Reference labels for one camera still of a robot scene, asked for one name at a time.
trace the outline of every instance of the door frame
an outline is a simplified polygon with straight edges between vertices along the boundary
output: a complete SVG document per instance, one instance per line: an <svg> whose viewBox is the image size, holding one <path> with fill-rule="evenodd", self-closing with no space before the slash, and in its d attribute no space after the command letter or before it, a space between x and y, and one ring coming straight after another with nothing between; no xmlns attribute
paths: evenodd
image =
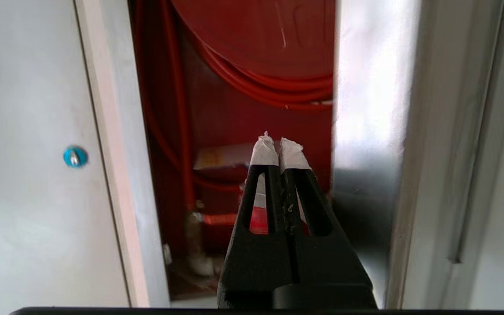
<svg viewBox="0 0 504 315"><path fill-rule="evenodd" d="M126 0L75 0L132 307L170 307Z"/></svg>
<svg viewBox="0 0 504 315"><path fill-rule="evenodd" d="M458 85L458 91L442 90L431 98L444 100L454 93L457 102L430 103L432 112L425 135L426 147L422 150L423 168L414 190L417 196L412 209L410 245L404 248L408 263L402 278L402 297L396 300L399 302L396 306L466 309L472 295L504 143L504 1L479 2L466 21L453 18L452 14L460 13L461 6L468 6L470 2L435 4L444 7L443 13L435 16L437 31L448 30L449 26L454 29L451 28L450 34L444 33L442 43L436 43L442 51L438 63L443 58L445 66L436 69L433 77L440 78L439 74L444 76L445 71L460 67L462 72L451 74L449 79L459 78L465 82ZM462 28L460 23L468 25ZM470 32L468 40L457 44L464 30ZM476 39L480 38L482 41L489 38L491 50L480 50L480 46L476 46ZM458 50L460 57L454 59L461 62L458 65L444 62L445 52L451 49ZM473 70L468 67L472 62ZM483 77L480 84L474 85L479 93L468 93L472 91L468 89L471 86L468 78L479 78L471 76L479 69ZM475 103L478 106L470 107L468 100L472 95L479 100ZM448 110L450 114L440 115ZM441 118L444 118L442 122L436 122ZM454 123L456 131L451 137L436 136L444 133L448 129L445 126L450 123ZM448 162L441 163L441 156L448 156Z"/></svg>

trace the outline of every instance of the cabinet door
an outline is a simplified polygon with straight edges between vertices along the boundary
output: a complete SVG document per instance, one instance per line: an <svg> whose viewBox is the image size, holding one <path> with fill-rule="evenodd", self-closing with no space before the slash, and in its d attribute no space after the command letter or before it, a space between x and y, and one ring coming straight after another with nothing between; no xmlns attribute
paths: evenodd
<svg viewBox="0 0 504 315"><path fill-rule="evenodd" d="M128 305L72 0L0 0L0 315L34 305Z"/></svg>

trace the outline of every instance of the red pipe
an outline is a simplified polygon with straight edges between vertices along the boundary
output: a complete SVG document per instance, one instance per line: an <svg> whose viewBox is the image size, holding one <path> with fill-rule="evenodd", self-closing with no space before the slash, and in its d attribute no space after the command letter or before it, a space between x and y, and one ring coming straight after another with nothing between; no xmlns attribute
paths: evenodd
<svg viewBox="0 0 504 315"><path fill-rule="evenodd" d="M184 201L186 211L193 212L196 208L196 195L194 193L193 168L192 168L192 132L189 125L190 115L184 91L184 78L182 77L182 62L180 49L176 39L176 30L170 6L166 0L160 3L164 35L166 37L166 51L170 59L172 81L174 82L174 96L178 118L178 131L180 132L180 172L182 173L182 186L184 188Z"/></svg>
<svg viewBox="0 0 504 315"><path fill-rule="evenodd" d="M133 36L133 40L135 42L135 45L136 45L136 54L137 54L137 59L138 60L143 60L143 56L142 56L142 40L141 40L141 36L142 36L142 14L143 14L143 5L142 5L142 2L136 2L136 12L135 12L135 16L134 16L134 21L135 21L135 30L134 30L134 36ZM138 68L139 72L140 72L140 77L143 77L143 74L142 74L142 67L140 66ZM168 161L170 161L170 163L172 163L172 165L174 166L174 168L178 171L180 171L180 161L178 159L178 156L176 156L176 154L174 153L174 151L172 150L172 148L170 147L170 145L168 144L168 141L166 140L166 138L164 138L164 136L162 135L162 132L160 130L160 128L158 127L158 122L157 120L155 119L154 117L154 114L153 114L153 111L150 107L150 104L149 104L149 101L148 101L148 98L147 98L147 91L146 91L146 88L145 88L145 84L140 84L140 91L141 91L141 102L142 102L142 108L143 108L143 112L144 112L144 117L145 117L145 120L147 122L147 127L149 128L149 131L150 133L152 134L153 138L155 139L155 141L158 143L158 145L161 147L162 149L162 152L164 153L164 155L166 156L166 158L168 159ZM194 175L193 176L193 180L196 184L200 185L200 186L203 186L203 187L206 187L206 188L210 188L210 189L214 189L216 191L222 191L222 192L236 192L238 193L240 191L240 188L238 187L238 184L232 184L232 183L218 183L218 182L214 182L214 181L211 181L211 180L208 180L207 178L203 178L199 175Z"/></svg>
<svg viewBox="0 0 504 315"><path fill-rule="evenodd" d="M207 215L204 214L203 223L207 225L234 225L236 213Z"/></svg>

